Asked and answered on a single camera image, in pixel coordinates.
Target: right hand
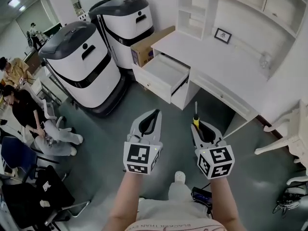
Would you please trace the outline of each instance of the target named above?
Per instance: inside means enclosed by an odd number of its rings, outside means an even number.
[[[36,133],[41,137],[45,137],[45,131],[42,128],[37,128]]]

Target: black shirt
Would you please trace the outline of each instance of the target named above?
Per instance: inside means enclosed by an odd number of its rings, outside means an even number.
[[[12,106],[13,115],[17,121],[23,126],[29,125],[32,128],[37,128],[33,111],[37,110],[39,123],[47,121],[41,107],[32,99],[29,92],[26,90],[20,90],[17,93],[16,99],[19,103],[14,102]],[[30,132],[35,139],[38,134]]]

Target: cardboard box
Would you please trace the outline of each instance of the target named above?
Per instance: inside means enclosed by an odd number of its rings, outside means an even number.
[[[138,65],[139,67],[146,65],[151,59],[153,59],[153,49],[151,45],[172,33],[174,30],[175,26],[168,27],[162,31],[153,33],[151,36],[133,44],[130,49],[134,64]]]

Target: white marker cube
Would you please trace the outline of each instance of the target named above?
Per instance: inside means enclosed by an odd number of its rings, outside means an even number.
[[[230,175],[234,165],[234,155],[230,145],[199,151],[197,165],[208,179]]]
[[[161,152],[160,145],[124,143],[123,163],[127,172],[151,174]]]

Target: ceiling light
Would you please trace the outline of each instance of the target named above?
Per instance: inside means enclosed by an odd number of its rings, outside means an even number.
[[[9,5],[15,8],[18,4],[20,4],[19,0],[11,0],[9,1]]]
[[[19,9],[19,11],[24,11],[26,9],[26,7],[25,6],[22,6],[20,9]]]

